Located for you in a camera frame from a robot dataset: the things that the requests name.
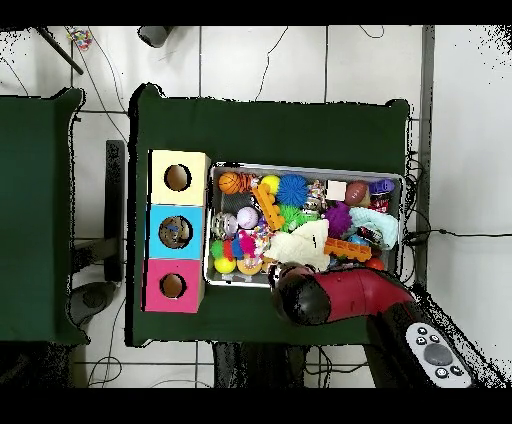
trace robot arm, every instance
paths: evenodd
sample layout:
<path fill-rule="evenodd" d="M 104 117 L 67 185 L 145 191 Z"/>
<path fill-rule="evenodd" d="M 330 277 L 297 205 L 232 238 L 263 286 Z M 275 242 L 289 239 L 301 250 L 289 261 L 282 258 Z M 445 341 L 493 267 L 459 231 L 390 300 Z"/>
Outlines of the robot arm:
<path fill-rule="evenodd" d="M 288 264 L 269 279 L 278 314 L 295 325 L 366 316 L 371 344 L 365 351 L 377 387 L 475 386 L 460 354 L 388 274 L 366 268 L 314 273 Z"/>

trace orange building block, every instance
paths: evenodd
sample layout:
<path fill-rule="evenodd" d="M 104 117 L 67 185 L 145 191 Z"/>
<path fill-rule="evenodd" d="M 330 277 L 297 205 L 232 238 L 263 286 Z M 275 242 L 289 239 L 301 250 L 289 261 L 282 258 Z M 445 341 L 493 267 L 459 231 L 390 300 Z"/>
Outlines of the orange building block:
<path fill-rule="evenodd" d="M 325 242 L 324 253 L 326 255 L 334 253 L 337 256 L 346 256 L 349 259 L 357 259 L 359 262 L 365 262 L 372 257 L 372 249 L 368 246 L 330 237 Z"/>
<path fill-rule="evenodd" d="M 279 215 L 279 206 L 274 205 L 276 199 L 270 194 L 269 185 L 260 184 L 258 187 L 253 187 L 252 194 L 256 197 L 270 229 L 279 230 L 284 225 L 284 217 Z"/>

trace yellow box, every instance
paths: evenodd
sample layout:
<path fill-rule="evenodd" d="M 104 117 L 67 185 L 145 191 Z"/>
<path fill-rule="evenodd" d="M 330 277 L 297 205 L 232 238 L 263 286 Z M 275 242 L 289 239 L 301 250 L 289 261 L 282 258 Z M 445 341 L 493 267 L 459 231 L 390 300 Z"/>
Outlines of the yellow box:
<path fill-rule="evenodd" d="M 209 166 L 210 159 L 202 152 L 153 150 L 151 203 L 204 206 Z"/>

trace pink box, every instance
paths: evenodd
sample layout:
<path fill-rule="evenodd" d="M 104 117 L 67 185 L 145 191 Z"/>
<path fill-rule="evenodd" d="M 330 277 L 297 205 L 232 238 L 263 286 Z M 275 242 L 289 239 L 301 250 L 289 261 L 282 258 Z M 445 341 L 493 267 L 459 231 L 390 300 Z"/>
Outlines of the pink box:
<path fill-rule="evenodd" d="M 185 289 L 177 298 L 165 296 L 161 281 L 168 274 L 177 274 Z M 204 294 L 201 261 L 192 259 L 148 259 L 146 275 L 146 312 L 197 313 Z"/>

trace green tablecloth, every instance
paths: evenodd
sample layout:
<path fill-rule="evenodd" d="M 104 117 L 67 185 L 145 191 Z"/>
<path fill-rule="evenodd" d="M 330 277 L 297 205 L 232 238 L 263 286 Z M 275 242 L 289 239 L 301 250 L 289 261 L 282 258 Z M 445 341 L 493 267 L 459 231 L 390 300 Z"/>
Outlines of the green tablecloth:
<path fill-rule="evenodd" d="M 139 87 L 130 101 L 127 343 L 155 340 L 282 342 L 302 345 L 367 342 L 365 319 L 296 328 L 281 321 L 270 291 L 207 286 L 197 314 L 142 312 L 147 152 L 205 152 L 232 161 L 404 174 L 404 100 L 386 106 L 356 103 L 240 103 L 162 98 L 156 86 Z"/>
<path fill-rule="evenodd" d="M 86 343 L 66 316 L 69 133 L 82 91 L 0 96 L 0 340 Z"/>

